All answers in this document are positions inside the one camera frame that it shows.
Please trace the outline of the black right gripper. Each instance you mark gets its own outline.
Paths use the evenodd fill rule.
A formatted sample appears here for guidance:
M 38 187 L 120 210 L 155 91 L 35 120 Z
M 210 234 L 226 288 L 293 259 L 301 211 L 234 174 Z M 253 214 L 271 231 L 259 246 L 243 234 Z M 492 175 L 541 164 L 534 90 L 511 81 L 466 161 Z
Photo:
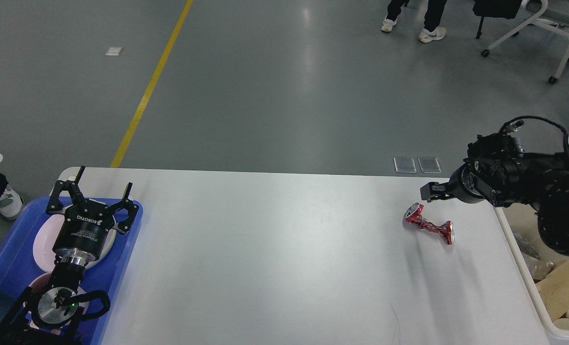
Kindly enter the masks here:
M 433 202 L 456 198 L 468 204 L 480 203 L 486 197 L 475 188 L 474 179 L 468 164 L 464 163 L 453 172 L 448 183 L 429 182 L 422 186 L 421 199 Z

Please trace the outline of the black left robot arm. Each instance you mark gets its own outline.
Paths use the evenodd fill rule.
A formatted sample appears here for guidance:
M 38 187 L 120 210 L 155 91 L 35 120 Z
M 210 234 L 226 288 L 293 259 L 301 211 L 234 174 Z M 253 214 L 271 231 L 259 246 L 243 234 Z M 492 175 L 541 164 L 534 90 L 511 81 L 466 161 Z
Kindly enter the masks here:
M 26 206 L 0 247 L 0 345 L 96 345 L 134 247 L 142 206 L 91 199 L 74 180 Z

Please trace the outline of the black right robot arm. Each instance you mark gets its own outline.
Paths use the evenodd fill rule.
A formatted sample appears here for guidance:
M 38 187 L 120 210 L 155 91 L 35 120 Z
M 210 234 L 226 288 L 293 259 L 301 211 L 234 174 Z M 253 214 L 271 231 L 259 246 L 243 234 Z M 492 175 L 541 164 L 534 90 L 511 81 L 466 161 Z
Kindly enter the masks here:
M 491 135 L 478 135 L 467 146 L 464 163 L 446 183 L 420 189 L 427 202 L 459 199 L 474 204 L 487 200 L 494 207 L 530 205 L 537 214 L 538 233 L 545 245 L 569 257 L 569 132 L 546 118 L 538 120 L 562 131 L 562 151 L 526 152 L 512 136 L 526 116 L 505 122 Z

